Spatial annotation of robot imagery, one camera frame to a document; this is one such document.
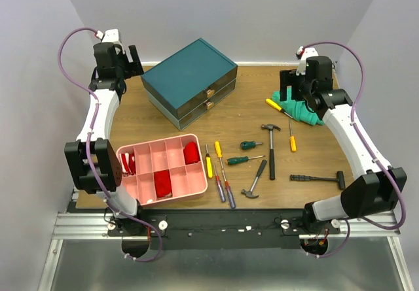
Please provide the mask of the small yellow screwdriver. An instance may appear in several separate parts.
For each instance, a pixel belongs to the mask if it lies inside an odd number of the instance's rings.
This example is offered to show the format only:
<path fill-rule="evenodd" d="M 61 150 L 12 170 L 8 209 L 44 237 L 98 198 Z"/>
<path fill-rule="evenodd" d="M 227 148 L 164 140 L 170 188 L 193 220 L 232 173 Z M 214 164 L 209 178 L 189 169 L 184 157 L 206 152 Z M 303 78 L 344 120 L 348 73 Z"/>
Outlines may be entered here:
<path fill-rule="evenodd" d="M 297 144 L 295 140 L 295 136 L 293 134 L 293 128 L 292 128 L 292 119 L 289 119 L 289 141 L 290 141 L 290 149 L 292 152 L 297 151 Z"/>

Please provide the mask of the teal drawer box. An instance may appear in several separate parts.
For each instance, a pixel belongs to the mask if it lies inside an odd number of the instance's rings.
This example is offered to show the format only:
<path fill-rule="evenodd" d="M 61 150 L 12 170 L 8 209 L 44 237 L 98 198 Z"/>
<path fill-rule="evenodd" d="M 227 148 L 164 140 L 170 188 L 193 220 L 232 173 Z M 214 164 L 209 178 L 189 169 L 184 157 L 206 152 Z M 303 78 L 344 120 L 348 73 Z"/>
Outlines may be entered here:
<path fill-rule="evenodd" d="M 237 70 L 199 38 L 146 71 L 141 81 L 149 101 L 182 131 L 234 91 Z"/>

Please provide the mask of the stubby green screwdriver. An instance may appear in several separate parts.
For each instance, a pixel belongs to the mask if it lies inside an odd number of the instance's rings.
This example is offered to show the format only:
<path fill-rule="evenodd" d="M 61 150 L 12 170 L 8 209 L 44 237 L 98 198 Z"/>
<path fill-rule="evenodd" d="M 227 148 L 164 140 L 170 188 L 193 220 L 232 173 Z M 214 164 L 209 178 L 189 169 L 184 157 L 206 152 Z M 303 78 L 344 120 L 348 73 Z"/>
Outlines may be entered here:
<path fill-rule="evenodd" d="M 240 148 L 242 150 L 249 150 L 249 149 L 255 148 L 256 146 L 262 145 L 262 144 L 263 144 L 262 142 L 256 142 L 256 141 L 242 141 L 240 143 Z"/>

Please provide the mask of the long green screwdriver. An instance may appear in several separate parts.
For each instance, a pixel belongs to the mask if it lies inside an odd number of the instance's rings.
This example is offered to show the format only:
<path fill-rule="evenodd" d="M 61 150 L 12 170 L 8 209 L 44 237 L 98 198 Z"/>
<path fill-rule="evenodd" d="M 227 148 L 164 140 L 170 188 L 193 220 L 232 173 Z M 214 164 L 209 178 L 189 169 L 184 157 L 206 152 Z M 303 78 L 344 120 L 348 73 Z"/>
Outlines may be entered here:
<path fill-rule="evenodd" d="M 249 160 L 254 160 L 254 159 L 264 158 L 264 157 L 265 157 L 265 155 L 262 155 L 262 156 L 253 156 L 253 157 L 248 157 L 248 156 L 233 157 L 233 158 L 227 159 L 227 165 L 237 165 L 239 163 L 248 162 Z"/>

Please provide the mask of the orange yellow screwdriver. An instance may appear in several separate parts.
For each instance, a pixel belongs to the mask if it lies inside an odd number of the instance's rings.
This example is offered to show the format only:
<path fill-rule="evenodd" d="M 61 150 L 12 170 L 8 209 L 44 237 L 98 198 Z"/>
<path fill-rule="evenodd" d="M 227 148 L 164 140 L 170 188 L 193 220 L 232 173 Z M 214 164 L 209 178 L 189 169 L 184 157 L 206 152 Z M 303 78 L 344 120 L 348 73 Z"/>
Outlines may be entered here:
<path fill-rule="evenodd" d="M 219 158 L 223 180 L 226 182 L 227 178 L 226 178 L 226 175 L 225 175 L 225 169 L 224 169 L 224 165 L 223 165 L 223 155 L 222 155 L 220 142 L 219 141 L 214 142 L 214 146 L 215 146 L 215 152 L 217 154 L 217 157 Z"/>

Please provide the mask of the yellow black screwdriver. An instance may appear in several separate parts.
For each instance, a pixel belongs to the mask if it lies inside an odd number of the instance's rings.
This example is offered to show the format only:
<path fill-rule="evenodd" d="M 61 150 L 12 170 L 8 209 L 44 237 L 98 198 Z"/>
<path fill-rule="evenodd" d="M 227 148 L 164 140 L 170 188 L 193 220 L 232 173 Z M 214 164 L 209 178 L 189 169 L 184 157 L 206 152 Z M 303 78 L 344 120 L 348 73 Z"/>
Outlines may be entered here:
<path fill-rule="evenodd" d="M 210 158 L 210 154 L 209 154 L 209 150 L 208 150 L 208 145 L 205 144 L 205 149 L 206 149 L 206 169 L 207 169 L 207 177 L 209 179 L 213 178 L 213 169 L 212 169 L 212 162 L 211 162 L 211 158 Z"/>

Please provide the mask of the purple red screwdriver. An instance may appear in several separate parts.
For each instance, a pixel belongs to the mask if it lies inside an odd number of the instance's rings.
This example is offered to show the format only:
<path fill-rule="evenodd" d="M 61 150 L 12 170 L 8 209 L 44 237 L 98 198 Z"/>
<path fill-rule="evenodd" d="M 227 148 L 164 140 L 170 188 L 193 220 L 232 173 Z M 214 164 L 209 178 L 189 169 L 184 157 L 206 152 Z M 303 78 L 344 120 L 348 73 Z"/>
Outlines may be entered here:
<path fill-rule="evenodd" d="M 215 181 L 216 181 L 216 184 L 217 184 L 217 191 L 218 191 L 218 194 L 219 194 L 219 198 L 220 198 L 222 203 L 225 203 L 226 202 L 225 193 L 223 191 L 223 186 L 221 184 L 221 179 L 219 178 L 219 175 L 217 174 L 215 164 L 213 164 L 213 172 L 214 172 Z"/>
<path fill-rule="evenodd" d="M 231 209 L 235 209 L 236 208 L 236 204 L 235 204 L 234 196 L 233 196 L 231 187 L 230 187 L 230 185 L 228 183 L 228 180 L 227 180 L 227 178 L 225 176 L 225 173 L 223 173 L 223 179 L 224 179 L 224 182 L 225 182 L 225 189 L 227 191 L 227 197 L 228 197 L 228 202 L 229 202 L 230 208 Z"/>

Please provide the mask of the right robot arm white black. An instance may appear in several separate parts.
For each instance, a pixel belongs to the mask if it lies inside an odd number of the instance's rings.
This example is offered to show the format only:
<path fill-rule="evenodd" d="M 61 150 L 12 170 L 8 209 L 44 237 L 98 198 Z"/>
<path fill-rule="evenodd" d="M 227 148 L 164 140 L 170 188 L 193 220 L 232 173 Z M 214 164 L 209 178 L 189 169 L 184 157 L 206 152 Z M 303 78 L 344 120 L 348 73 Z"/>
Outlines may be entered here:
<path fill-rule="evenodd" d="M 333 87 L 331 59 L 315 48 L 303 49 L 299 59 L 296 69 L 280 71 L 280 101 L 304 103 L 317 114 L 338 141 L 354 177 L 340 195 L 306 204 L 302 228 L 316 233 L 325 221 L 393 210 L 407 181 L 405 170 L 383 157 L 352 110 L 354 102 L 345 90 Z"/>

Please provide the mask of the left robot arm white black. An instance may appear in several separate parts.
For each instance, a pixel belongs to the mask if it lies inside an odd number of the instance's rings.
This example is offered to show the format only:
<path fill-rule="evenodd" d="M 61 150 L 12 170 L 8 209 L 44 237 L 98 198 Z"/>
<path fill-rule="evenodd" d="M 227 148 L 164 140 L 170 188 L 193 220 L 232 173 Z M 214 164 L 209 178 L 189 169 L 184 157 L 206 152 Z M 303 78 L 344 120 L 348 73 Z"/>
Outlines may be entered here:
<path fill-rule="evenodd" d="M 90 106 L 76 140 L 65 144 L 64 153 L 76 189 L 99 196 L 123 219 L 130 235 L 139 235 L 145 219 L 137 214 L 137 201 L 121 186 L 133 173 L 134 157 L 118 157 L 110 143 L 113 117 L 126 91 L 126 80 L 143 74 L 136 47 L 125 52 L 117 42 L 94 45 L 96 67 L 88 86 Z"/>

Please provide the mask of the green cloth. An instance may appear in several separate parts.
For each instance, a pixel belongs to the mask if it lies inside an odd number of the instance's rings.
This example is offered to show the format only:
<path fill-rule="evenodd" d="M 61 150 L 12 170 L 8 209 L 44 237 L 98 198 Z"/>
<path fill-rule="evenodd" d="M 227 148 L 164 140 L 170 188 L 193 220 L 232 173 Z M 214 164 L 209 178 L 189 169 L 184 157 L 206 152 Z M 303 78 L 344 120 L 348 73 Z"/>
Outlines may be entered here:
<path fill-rule="evenodd" d="M 280 91 L 272 93 L 272 100 L 278 104 L 281 108 L 290 114 L 294 120 L 298 122 L 304 122 L 311 126 L 319 125 L 323 126 L 324 122 L 319 119 L 316 113 L 310 112 L 305 105 L 304 101 L 296 101 L 291 98 L 293 88 L 288 86 L 285 91 L 285 99 L 280 99 Z"/>

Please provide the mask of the red white striped sock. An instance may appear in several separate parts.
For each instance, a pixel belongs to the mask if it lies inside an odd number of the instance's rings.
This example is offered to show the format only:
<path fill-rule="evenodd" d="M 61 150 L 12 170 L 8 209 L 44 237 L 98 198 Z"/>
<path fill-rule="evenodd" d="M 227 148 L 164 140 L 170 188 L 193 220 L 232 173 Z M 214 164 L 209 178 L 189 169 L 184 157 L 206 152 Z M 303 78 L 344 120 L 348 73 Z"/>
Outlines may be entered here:
<path fill-rule="evenodd" d="M 119 158 L 122 166 L 122 176 L 129 177 L 136 175 L 136 159 L 134 153 L 122 153 Z"/>

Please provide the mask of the black rubber mallet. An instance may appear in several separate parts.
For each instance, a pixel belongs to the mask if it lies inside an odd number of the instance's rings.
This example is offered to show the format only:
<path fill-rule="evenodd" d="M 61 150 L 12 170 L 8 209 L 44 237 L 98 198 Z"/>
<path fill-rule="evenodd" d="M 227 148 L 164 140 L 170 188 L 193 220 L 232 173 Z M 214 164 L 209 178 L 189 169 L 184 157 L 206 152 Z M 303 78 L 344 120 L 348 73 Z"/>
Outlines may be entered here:
<path fill-rule="evenodd" d="M 325 182 L 335 182 L 337 183 L 339 190 L 344 190 L 346 188 L 346 183 L 344 180 L 344 173 L 342 171 L 337 171 L 335 177 L 314 177 L 309 175 L 290 175 L 290 180 L 293 181 L 325 181 Z"/>

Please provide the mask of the red sock top right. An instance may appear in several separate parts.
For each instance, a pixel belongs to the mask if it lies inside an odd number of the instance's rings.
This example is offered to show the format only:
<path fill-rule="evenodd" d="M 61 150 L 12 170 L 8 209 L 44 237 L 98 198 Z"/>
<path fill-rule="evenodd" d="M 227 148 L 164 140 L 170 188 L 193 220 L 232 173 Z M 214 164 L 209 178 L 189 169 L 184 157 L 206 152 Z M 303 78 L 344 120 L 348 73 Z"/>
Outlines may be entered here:
<path fill-rule="evenodd" d="M 198 146 L 194 141 L 191 141 L 186 144 L 183 149 L 185 164 L 194 164 L 200 161 L 200 153 L 198 150 Z"/>

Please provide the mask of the red sock bottom middle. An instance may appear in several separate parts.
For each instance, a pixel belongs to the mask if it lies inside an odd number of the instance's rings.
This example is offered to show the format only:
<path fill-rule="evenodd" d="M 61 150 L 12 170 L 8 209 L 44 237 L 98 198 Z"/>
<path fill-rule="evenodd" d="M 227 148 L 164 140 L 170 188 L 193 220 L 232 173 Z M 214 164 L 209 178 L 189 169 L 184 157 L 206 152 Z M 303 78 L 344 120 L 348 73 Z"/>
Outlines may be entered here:
<path fill-rule="evenodd" d="M 162 170 L 153 173 L 155 192 L 157 198 L 170 197 L 172 195 L 172 184 L 170 171 Z"/>

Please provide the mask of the pink divided tray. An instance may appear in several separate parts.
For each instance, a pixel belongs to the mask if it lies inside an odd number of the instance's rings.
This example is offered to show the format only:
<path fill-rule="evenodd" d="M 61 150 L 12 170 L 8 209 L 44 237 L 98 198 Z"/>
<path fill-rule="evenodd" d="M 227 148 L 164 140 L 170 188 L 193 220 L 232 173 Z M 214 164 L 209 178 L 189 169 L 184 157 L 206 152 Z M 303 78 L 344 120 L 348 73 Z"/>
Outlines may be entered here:
<path fill-rule="evenodd" d="M 143 207 L 185 201 L 208 189 L 198 137 L 179 135 L 122 146 L 122 187 Z"/>

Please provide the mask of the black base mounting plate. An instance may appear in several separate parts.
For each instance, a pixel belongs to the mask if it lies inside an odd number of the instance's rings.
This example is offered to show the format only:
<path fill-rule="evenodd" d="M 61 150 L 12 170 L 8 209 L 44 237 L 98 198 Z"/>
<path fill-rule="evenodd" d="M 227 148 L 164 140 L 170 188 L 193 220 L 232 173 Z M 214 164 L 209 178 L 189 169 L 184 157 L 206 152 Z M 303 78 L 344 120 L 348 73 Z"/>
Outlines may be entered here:
<path fill-rule="evenodd" d="M 305 236 L 339 234 L 330 222 L 304 221 L 302 209 L 141 209 L 139 217 L 159 232 L 130 219 L 117 222 L 111 237 L 151 239 L 153 249 L 298 249 Z"/>

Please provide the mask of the aluminium rail frame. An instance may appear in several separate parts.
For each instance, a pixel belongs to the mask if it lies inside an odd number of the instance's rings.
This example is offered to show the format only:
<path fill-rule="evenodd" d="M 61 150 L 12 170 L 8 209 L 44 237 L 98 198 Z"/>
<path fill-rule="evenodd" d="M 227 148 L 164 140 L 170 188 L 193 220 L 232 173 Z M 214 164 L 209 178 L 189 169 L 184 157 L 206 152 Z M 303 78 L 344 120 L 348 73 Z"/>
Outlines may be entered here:
<path fill-rule="evenodd" d="M 258 199 L 232 185 L 235 209 L 302 209 L 331 184 L 261 181 Z M 399 235 L 373 226 L 392 224 L 393 213 L 351 220 L 328 236 L 327 257 L 303 249 L 153 249 L 151 239 L 111 237 L 111 213 L 96 196 L 80 192 L 56 217 L 41 290 L 417 290 L 418 260 L 403 254 Z M 214 183 L 198 198 L 150 209 L 231 209 Z"/>

